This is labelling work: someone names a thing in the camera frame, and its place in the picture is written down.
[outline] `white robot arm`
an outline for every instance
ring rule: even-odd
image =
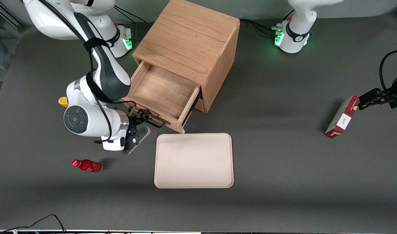
[[[307,44],[309,31],[317,19],[315,7],[341,3],[343,0],[288,0],[294,8],[291,20],[277,24],[279,28],[275,45],[287,53],[297,53]]]
[[[49,9],[35,3],[29,5],[32,2],[25,0],[24,4],[32,22],[39,31],[59,40],[78,39],[70,28]],[[102,14],[115,6],[115,0],[70,0],[69,2],[75,12],[82,13],[92,22],[100,35],[108,42],[115,58],[125,55],[132,49],[132,42],[130,41],[132,38],[131,29],[122,25],[115,25],[109,15]]]
[[[40,24],[37,28],[41,32],[53,31],[50,27],[62,28],[62,23],[91,54],[91,71],[67,86],[68,103],[64,113],[67,129],[81,136],[101,137],[105,150],[132,151],[150,129],[143,127],[143,134],[137,133],[136,138],[139,118],[133,119],[122,111],[106,107],[107,103],[128,94],[131,80],[95,24],[83,13],[76,12],[69,0],[24,0],[24,4],[33,22]],[[98,64],[95,71],[92,56]]]

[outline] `green led light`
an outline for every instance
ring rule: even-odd
[[[131,39],[122,38],[122,40],[128,50],[132,49],[132,40]]]
[[[305,39],[304,46],[307,44],[308,38],[310,37],[310,33],[307,35],[307,39]]]
[[[279,46],[282,42],[282,39],[284,38],[284,33],[281,32],[279,35],[277,35],[277,38],[275,39],[275,44]]]

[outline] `wooden cabinet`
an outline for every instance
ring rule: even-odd
[[[239,19],[185,0],[171,0],[135,49],[139,67],[122,100],[184,133],[194,105],[207,113],[236,53]]]

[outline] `bottle cap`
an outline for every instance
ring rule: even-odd
[[[82,162],[80,162],[80,160],[73,160],[73,162],[71,163],[73,166],[80,166]]]

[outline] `yellow knob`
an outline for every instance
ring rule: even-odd
[[[64,106],[65,108],[67,108],[68,107],[67,97],[59,98],[58,103],[60,105]]]

